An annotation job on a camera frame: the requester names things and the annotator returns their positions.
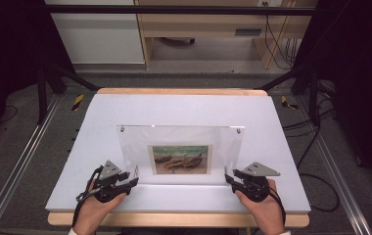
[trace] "gray carpet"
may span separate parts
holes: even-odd
[[[266,81],[278,76],[276,74],[265,74],[261,77],[259,75],[236,73],[176,75],[103,74],[95,77],[93,74],[82,75],[99,86],[107,87],[201,88],[252,88],[261,86]],[[69,150],[73,144],[72,138],[77,135],[77,130],[83,121],[84,114],[94,92],[81,88],[69,80],[67,80],[67,85],[70,88],[65,95],[62,95],[58,110],[55,112],[48,129],[37,147],[33,159],[23,175],[20,186],[0,219],[0,229],[30,229],[35,234],[42,234],[40,231],[65,232],[69,230],[68,227],[57,227],[48,224],[48,212],[44,208],[67,161]],[[286,84],[283,84],[278,89],[271,91],[277,114],[283,126],[305,120],[300,109],[293,110],[288,107],[282,107],[281,93],[288,94],[286,88]],[[79,94],[84,94],[84,99],[78,111],[72,111],[71,107],[74,99]],[[299,99],[305,98],[299,97],[296,99],[295,97],[287,96],[287,99],[289,104],[295,105]],[[0,190],[35,128],[38,112],[36,87],[30,86],[12,94],[7,105],[15,106],[18,109],[18,113],[0,124]],[[322,112],[332,108],[330,102],[324,102],[321,106]],[[6,108],[6,114],[3,118],[8,118],[13,114],[11,109]],[[286,135],[296,136],[309,131],[309,127],[304,126],[286,131]],[[335,119],[332,117],[324,118],[320,133],[335,157],[338,167],[343,171],[350,190],[372,230],[372,170],[356,165],[354,152]],[[296,163],[309,144],[311,136],[312,133],[299,137],[288,137],[289,146]],[[319,151],[313,145],[302,162],[300,172],[313,173],[330,182],[326,168],[319,155]],[[307,196],[317,207],[329,209],[335,205],[336,198],[327,185],[310,177],[302,177],[302,182]],[[322,212],[313,209],[309,216],[310,224],[308,227],[295,229],[293,234],[355,234],[343,205],[340,205],[333,212]],[[104,232],[113,230],[112,228],[102,229]]]

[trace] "hand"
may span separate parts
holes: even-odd
[[[91,182],[89,191],[93,187],[94,181]],[[125,193],[120,194],[107,203],[101,203],[93,196],[87,198],[79,211],[73,231],[78,235],[94,234],[106,215],[116,208],[124,200],[125,196],[127,196]]]
[[[269,187],[277,192],[275,181],[268,179]],[[265,235],[277,235],[284,232],[283,215],[278,203],[268,196],[262,202],[256,203],[251,201],[244,193],[236,190],[239,201],[253,215],[259,229]]]

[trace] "floor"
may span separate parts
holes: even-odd
[[[280,67],[286,65],[282,59],[277,58],[277,62]],[[75,67],[85,79],[109,87],[254,88],[287,71],[276,65],[264,70],[251,39],[226,38],[197,38],[193,45],[157,40],[149,70],[132,65]],[[308,121],[293,125],[307,120],[307,94],[293,96],[289,89],[292,82],[286,81],[268,93],[298,163],[317,127]],[[41,136],[33,135],[40,127],[36,124],[36,86],[8,98],[6,113],[0,120],[0,192],[9,192],[0,195],[0,234],[67,234],[69,230],[48,224],[44,206],[94,92],[68,79],[65,83],[68,90],[64,95],[48,91],[49,102],[56,104],[56,109]],[[79,94],[84,94],[84,99],[79,109],[72,111]],[[282,96],[289,106],[282,105]],[[354,150],[332,111],[331,99],[320,93],[319,102],[320,113],[324,114],[319,134],[300,166],[304,189],[312,204],[310,224],[292,229],[292,234],[372,234],[372,170],[356,164]],[[34,148],[25,151],[29,140],[34,140]],[[18,170],[17,163],[24,165],[23,171]],[[20,172],[17,178],[10,177],[12,171]],[[332,188],[336,188],[341,200],[338,207]],[[118,228],[101,229],[110,234],[116,231]]]

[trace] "cabinet door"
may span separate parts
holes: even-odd
[[[45,0],[46,4],[133,5],[132,0]],[[52,14],[73,64],[144,64],[134,14]]]

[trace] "framed photo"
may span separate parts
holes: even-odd
[[[210,174],[211,145],[150,145],[153,174]]]

